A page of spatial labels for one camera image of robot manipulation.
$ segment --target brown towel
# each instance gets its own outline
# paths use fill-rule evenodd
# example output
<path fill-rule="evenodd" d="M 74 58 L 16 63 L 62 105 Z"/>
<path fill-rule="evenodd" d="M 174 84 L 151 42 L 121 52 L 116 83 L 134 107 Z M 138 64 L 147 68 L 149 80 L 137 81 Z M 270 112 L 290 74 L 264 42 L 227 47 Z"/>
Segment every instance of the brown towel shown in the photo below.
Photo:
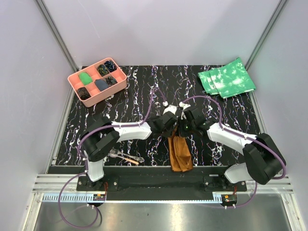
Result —
<path fill-rule="evenodd" d="M 185 138 L 175 136 L 168 138 L 171 169 L 175 172 L 185 172 L 193 167 L 192 157 Z"/>

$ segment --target pink organizer box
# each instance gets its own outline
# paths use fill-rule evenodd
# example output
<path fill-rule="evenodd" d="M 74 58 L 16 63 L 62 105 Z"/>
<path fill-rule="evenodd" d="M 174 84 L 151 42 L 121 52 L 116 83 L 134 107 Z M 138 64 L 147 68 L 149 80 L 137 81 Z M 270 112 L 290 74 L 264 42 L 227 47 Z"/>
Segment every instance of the pink organizer box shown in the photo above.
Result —
<path fill-rule="evenodd" d="M 104 64 L 106 61 L 112 61 L 114 62 L 115 66 L 116 66 L 116 70 L 113 72 L 110 72 L 109 74 L 105 75 L 105 76 L 101 76 L 100 73 L 97 71 L 97 67 L 101 64 Z M 79 74 L 85 72 L 88 73 L 88 75 L 92 78 L 93 82 L 89 83 L 87 85 L 83 85 L 83 83 L 80 81 L 79 79 Z M 107 88 L 106 90 L 100 91 L 94 81 L 100 78 L 107 78 L 108 76 L 112 76 L 113 78 L 116 79 L 117 84 L 110 86 L 109 88 Z M 71 84 L 72 88 L 75 91 L 75 94 L 77 95 L 77 97 L 79 98 L 80 101 L 83 102 L 83 104 L 86 107 L 91 107 L 93 105 L 95 105 L 96 103 L 114 95 L 115 93 L 123 90 L 124 88 L 126 88 L 127 86 L 127 76 L 124 74 L 124 72 L 120 69 L 120 67 L 116 64 L 116 62 L 112 59 L 112 58 L 106 58 L 103 59 L 91 66 L 88 66 L 72 75 L 70 75 L 67 78 L 68 82 Z M 82 100 L 78 93 L 77 90 L 79 88 L 85 87 L 87 89 L 87 91 L 90 94 L 90 98 L 86 99 L 86 100 Z"/>

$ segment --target green patterned cloth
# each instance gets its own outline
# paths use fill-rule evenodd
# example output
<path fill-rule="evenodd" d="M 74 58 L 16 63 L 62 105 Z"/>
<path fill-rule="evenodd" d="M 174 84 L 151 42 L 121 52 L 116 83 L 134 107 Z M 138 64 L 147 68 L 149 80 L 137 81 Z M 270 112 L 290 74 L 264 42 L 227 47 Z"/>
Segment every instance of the green patterned cloth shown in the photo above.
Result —
<path fill-rule="evenodd" d="M 202 83 L 204 90 L 207 93 L 209 93 L 211 95 L 217 95 L 218 94 L 218 91 L 217 91 L 217 89 L 215 88 L 215 85 L 212 82 L 209 71 L 200 72 L 200 73 L 198 73 L 198 76 L 201 80 L 201 83 Z"/>
<path fill-rule="evenodd" d="M 223 67 L 198 73 L 198 76 L 207 93 L 218 92 L 223 99 L 256 89 L 241 58 Z"/>

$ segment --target gray wall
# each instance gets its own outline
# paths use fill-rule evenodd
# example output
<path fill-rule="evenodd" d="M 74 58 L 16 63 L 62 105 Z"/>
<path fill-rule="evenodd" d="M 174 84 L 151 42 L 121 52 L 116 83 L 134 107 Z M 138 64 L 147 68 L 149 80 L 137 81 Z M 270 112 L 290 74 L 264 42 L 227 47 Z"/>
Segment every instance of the gray wall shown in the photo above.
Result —
<path fill-rule="evenodd" d="M 278 0 L 44 0 L 77 65 L 246 62 Z"/>
<path fill-rule="evenodd" d="M 308 1 L 289 1 L 249 69 L 268 133 L 287 161 L 308 226 Z"/>
<path fill-rule="evenodd" d="M 46 168 L 72 70 L 33 0 L 1 0 L 0 22 L 0 224 L 16 231 Z"/>

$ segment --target black marble surface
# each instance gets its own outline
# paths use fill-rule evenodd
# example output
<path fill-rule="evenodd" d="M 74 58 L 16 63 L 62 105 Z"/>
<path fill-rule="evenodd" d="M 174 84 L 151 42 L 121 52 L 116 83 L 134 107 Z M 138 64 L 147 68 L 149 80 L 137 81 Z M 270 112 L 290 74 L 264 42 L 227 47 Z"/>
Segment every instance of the black marble surface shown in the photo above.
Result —
<path fill-rule="evenodd" d="M 123 66 L 128 76 L 128 87 L 108 99 L 87 108 L 74 96 L 56 165 L 82 166 L 84 162 L 77 156 L 77 144 L 88 125 L 100 116 L 107 116 L 117 122 L 137 122 L 143 119 L 149 107 L 149 94 L 153 87 L 159 87 L 169 104 L 179 102 L 194 95 L 204 95 L 198 72 L 206 71 L 217 65 L 181 65 L 181 66 Z M 163 112 L 162 99 L 158 92 L 154 97 L 151 115 Z M 223 111 L 223 123 L 246 133 L 260 132 L 256 115 L 248 93 L 223 100 L 212 96 L 219 102 Z M 218 109 L 210 100 L 196 99 L 191 105 L 202 108 L 207 118 L 218 118 Z M 195 166 L 232 165 L 242 163 L 244 157 L 238 152 L 212 142 L 206 138 L 191 136 L 187 144 Z M 120 151 L 144 158 L 140 166 L 169 166 L 168 142 L 166 138 L 155 140 L 123 141 L 115 148 Z M 120 158 L 109 158 L 107 166 L 127 166 L 130 163 Z"/>

